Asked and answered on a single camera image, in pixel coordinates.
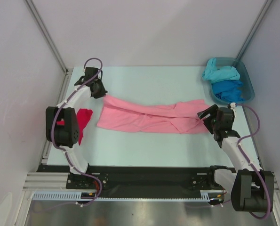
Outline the pink t shirt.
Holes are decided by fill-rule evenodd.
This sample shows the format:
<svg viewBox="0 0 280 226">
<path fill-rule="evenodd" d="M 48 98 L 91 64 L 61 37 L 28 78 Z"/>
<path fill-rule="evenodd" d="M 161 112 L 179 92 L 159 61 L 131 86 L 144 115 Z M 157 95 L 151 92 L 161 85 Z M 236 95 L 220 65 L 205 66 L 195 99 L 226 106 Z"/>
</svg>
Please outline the pink t shirt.
<svg viewBox="0 0 280 226">
<path fill-rule="evenodd" d="M 197 116 L 203 99 L 171 105 L 139 105 L 110 95 L 104 98 L 97 127 L 122 132 L 197 134 L 208 130 Z"/>
</svg>

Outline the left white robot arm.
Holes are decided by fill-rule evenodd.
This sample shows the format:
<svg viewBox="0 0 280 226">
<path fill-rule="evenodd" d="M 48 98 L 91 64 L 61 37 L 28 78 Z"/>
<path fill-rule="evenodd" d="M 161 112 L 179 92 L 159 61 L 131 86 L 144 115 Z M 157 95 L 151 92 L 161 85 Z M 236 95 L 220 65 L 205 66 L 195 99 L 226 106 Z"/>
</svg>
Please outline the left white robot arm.
<svg viewBox="0 0 280 226">
<path fill-rule="evenodd" d="M 87 173 L 88 163 L 78 145 L 82 129 L 78 124 L 77 113 L 89 98 L 97 99 L 106 95 L 102 76 L 102 69 L 85 67 L 84 75 L 74 84 L 73 92 L 57 106 L 49 106 L 45 111 L 46 138 L 63 152 L 70 172 L 78 174 L 76 181 L 83 188 L 92 185 L 93 176 Z"/>
</svg>

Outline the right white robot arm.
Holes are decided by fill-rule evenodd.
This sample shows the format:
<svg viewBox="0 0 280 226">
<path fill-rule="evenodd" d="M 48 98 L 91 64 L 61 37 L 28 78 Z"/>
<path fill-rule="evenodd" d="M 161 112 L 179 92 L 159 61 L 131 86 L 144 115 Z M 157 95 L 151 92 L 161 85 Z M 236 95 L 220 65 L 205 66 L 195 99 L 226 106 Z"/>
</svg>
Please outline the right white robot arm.
<svg viewBox="0 0 280 226">
<path fill-rule="evenodd" d="M 235 211 L 248 212 L 254 217 L 263 213 L 262 218 L 266 218 L 273 208 L 274 175 L 254 163 L 242 145 L 244 139 L 255 133 L 241 137 L 233 130 L 237 106 L 237 103 L 227 107 L 212 105 L 197 114 L 235 169 L 232 172 L 227 167 L 213 166 L 206 183 L 212 189 L 225 188 Z"/>
</svg>

